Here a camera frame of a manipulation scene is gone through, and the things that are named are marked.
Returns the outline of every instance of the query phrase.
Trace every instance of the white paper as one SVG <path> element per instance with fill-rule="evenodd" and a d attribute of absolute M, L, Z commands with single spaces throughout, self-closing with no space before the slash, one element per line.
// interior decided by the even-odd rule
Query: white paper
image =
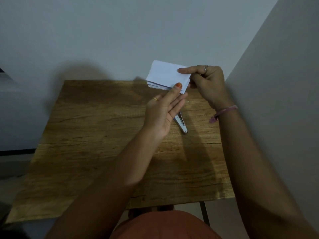
<path fill-rule="evenodd" d="M 177 72 L 177 69 L 186 67 L 154 60 L 146 78 L 147 83 L 149 87 L 168 90 L 180 82 L 183 85 L 180 93 L 184 94 L 190 82 L 190 74 L 180 74 Z"/>

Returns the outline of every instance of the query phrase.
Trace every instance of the wooden table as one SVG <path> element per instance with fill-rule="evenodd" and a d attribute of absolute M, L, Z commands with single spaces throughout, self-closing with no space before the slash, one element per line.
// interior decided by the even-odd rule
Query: wooden table
<path fill-rule="evenodd" d="M 145 104 L 160 91 L 144 81 L 66 80 L 7 223 L 60 216 L 133 138 Z M 195 89 L 127 209 L 234 197 L 219 124 Z"/>

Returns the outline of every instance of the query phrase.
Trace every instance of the person's right hand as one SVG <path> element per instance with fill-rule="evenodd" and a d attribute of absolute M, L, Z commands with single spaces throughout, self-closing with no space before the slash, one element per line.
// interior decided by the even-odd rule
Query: person's right hand
<path fill-rule="evenodd" d="M 219 66 L 208 66 L 205 72 L 204 65 L 197 65 L 179 68 L 178 72 L 192 74 L 190 79 L 195 83 L 202 97 L 216 111 L 234 105 L 225 85 L 223 70 Z"/>

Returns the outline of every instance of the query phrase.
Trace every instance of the orange clothing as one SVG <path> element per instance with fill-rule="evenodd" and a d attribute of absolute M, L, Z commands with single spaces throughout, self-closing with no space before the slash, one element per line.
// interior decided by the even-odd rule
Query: orange clothing
<path fill-rule="evenodd" d="M 208 225 L 184 211 L 149 212 L 120 224 L 110 239 L 221 239 Z"/>

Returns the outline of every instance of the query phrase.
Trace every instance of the person's left hand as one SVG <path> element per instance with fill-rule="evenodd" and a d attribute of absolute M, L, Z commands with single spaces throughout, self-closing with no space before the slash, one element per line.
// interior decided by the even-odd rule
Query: person's left hand
<path fill-rule="evenodd" d="M 165 95 L 155 96 L 146 105 L 144 128 L 155 132 L 159 139 L 163 139 L 169 133 L 174 117 L 185 104 L 188 93 L 180 94 L 181 83 L 177 83 Z"/>

